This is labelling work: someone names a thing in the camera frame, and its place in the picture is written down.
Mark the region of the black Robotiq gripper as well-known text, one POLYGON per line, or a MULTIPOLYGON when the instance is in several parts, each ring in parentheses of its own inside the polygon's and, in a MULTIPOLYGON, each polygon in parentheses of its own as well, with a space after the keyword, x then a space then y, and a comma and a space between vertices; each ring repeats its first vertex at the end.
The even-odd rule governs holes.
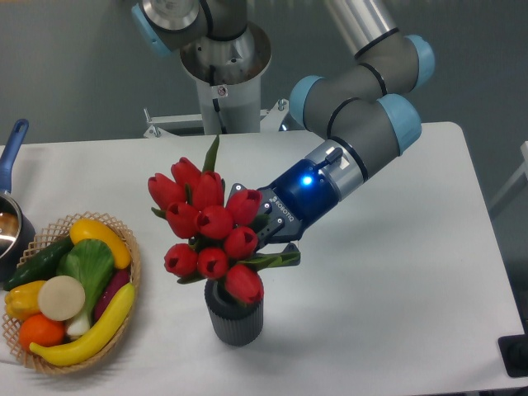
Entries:
MULTIPOLYGON (((298 161, 268 186, 261 187, 260 215, 268 215, 268 224, 257 232, 260 243, 288 243, 299 240, 304 231, 337 205, 339 195, 326 173, 331 163, 298 161)), ((258 191, 234 185, 227 206, 258 205, 258 191)), ((257 268, 298 266, 301 253, 288 243, 281 252, 259 257, 257 268)))

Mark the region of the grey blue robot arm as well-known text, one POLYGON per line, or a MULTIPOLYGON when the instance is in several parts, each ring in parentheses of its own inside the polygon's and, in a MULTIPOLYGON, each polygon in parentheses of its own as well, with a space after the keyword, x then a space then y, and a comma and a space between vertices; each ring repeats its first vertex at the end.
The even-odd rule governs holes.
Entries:
MULTIPOLYGON (((356 65, 334 79, 303 78, 290 94, 290 115, 323 142, 263 188, 259 243, 285 250, 252 258, 257 270, 297 265, 303 232, 422 132, 405 94, 433 74, 431 46, 402 35, 381 1, 329 1, 327 8, 356 65)), ((180 55, 196 82, 206 134, 262 130, 260 79, 271 45, 244 1, 139 1, 132 16, 155 52, 180 55)))

